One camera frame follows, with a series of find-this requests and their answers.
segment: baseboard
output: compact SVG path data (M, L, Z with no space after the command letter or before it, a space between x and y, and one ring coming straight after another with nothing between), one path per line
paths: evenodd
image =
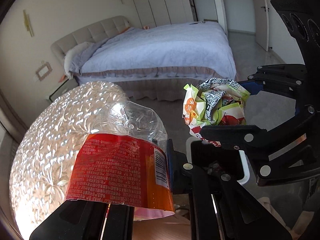
M273 50L269 48L269 52L280 61L281 64L286 64L286 62Z
M256 35L256 33L254 33L254 32L240 31L240 30L232 30L232 29L228 29L228 32L232 32L232 33L246 33L246 34L249 34L249 35Z

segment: light switch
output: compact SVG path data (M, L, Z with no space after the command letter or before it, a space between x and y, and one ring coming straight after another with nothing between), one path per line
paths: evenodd
M44 74L46 74L49 71L49 68L45 66L43 69L39 71L39 76L42 77Z

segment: open door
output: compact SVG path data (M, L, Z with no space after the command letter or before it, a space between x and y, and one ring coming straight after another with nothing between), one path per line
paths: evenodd
M265 50L269 49L269 9L267 0L253 0L256 17L256 42Z

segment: silver screw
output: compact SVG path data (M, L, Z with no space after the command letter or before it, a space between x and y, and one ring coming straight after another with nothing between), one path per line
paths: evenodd
M229 174L224 173L221 175L221 179L224 181L229 181L229 180L231 180L231 177Z
M252 142L252 140L253 140L253 135L252 135L251 133L246 134L245 137L244 137L244 140L245 140L246 142Z
M315 109L314 109L313 106L309 106L308 107L308 111L309 111L310 114L314 114L315 113Z
M268 165L264 165L260 169L260 174L263 177L268 176L271 173L271 168Z
M183 165L183 168L184 168L185 170L191 170L191 169L193 168L193 165L192 165L191 163L185 163L185 164Z

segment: shiny tablecloth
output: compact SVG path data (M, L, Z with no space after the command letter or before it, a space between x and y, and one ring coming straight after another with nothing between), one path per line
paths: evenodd
M31 125L9 181L13 215L24 239L62 204L76 154L97 113L106 103L124 100L119 86L87 83L58 98Z

